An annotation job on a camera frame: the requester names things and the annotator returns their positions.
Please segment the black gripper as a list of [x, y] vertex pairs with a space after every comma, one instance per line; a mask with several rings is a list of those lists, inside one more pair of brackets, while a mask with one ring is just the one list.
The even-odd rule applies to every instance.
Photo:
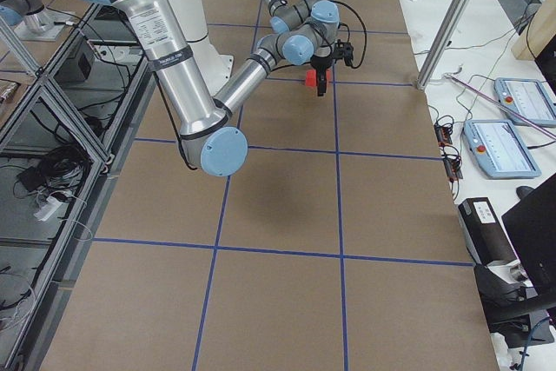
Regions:
[[334, 64], [334, 57], [332, 54], [327, 56], [313, 55], [311, 57], [311, 66], [316, 70], [316, 87], [317, 96], [325, 96], [327, 92], [327, 70]]

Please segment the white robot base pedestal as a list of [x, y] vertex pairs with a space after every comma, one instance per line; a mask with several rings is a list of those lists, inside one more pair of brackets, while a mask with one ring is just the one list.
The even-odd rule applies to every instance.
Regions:
[[186, 41], [194, 52], [194, 58], [214, 96], [229, 80], [234, 57], [221, 55], [209, 38], [209, 31], [202, 0], [169, 0]]

